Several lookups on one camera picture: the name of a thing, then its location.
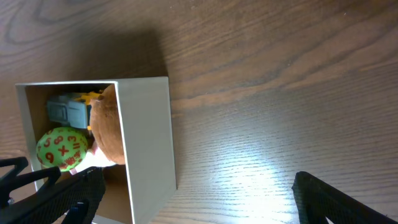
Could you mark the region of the brown plush toy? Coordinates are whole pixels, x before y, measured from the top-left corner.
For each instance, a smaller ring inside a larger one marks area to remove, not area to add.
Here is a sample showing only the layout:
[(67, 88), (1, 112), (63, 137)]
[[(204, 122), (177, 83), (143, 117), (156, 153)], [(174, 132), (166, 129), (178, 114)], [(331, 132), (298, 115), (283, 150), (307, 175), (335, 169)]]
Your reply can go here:
[(90, 100), (90, 105), (90, 126), (96, 145), (111, 162), (124, 165), (126, 162), (115, 84), (106, 87), (100, 96)]

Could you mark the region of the white pink duck toy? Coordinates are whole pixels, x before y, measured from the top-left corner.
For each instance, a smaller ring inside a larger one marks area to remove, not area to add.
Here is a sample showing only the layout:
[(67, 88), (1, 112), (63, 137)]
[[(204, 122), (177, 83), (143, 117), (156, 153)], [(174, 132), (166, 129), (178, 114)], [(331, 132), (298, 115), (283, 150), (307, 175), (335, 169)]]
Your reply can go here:
[(87, 150), (85, 158), (75, 168), (72, 168), (69, 173), (75, 175), (89, 167), (111, 167), (114, 165), (116, 163), (109, 160), (98, 147), (96, 141), (94, 141), (91, 149)]

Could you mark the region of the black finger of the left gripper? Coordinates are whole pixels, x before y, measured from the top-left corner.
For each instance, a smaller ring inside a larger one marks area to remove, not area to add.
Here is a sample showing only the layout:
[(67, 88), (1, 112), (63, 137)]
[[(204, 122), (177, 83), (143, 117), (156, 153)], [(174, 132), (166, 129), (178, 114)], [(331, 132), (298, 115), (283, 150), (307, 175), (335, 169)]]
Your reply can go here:
[(1, 167), (14, 166), (13, 169), (1, 177), (1, 208), (9, 205), (10, 193), (13, 190), (37, 180), (47, 179), (47, 181), (37, 191), (37, 193), (39, 193), (53, 186), (61, 176), (61, 171), (58, 167), (51, 167), (19, 175), (27, 165), (28, 161), (25, 157), (1, 159)]

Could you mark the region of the green patterned ball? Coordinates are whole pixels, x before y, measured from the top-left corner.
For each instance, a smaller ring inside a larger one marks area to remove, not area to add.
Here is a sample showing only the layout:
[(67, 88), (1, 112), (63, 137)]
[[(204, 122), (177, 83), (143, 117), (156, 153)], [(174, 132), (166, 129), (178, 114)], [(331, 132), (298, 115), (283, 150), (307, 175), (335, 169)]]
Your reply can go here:
[(43, 167), (68, 172), (79, 165), (88, 151), (85, 135), (71, 127), (47, 131), (36, 145), (36, 156)]

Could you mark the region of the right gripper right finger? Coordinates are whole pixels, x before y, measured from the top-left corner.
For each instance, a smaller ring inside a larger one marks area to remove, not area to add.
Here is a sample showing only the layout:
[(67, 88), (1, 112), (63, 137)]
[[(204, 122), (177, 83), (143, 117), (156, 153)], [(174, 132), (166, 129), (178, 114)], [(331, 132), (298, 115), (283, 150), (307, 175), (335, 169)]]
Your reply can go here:
[(308, 172), (296, 173), (292, 190), (301, 224), (397, 224)]

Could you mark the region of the yellow grey toy truck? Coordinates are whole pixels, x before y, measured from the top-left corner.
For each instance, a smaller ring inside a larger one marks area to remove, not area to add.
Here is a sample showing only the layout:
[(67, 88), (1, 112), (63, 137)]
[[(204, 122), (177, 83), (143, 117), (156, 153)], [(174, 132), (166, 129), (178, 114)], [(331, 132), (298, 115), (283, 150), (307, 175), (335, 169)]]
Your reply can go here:
[(65, 93), (51, 96), (47, 100), (47, 114), (50, 121), (77, 129), (90, 130), (90, 101), (101, 93)]

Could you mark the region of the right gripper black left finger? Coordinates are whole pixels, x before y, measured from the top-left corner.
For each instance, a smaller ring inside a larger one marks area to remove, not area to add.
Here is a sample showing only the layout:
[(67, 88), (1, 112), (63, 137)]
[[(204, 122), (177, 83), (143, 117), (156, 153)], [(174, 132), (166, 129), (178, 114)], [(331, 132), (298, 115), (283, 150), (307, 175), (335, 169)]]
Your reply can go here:
[(105, 193), (102, 170), (90, 167), (24, 200), (1, 208), (1, 223), (91, 223)]

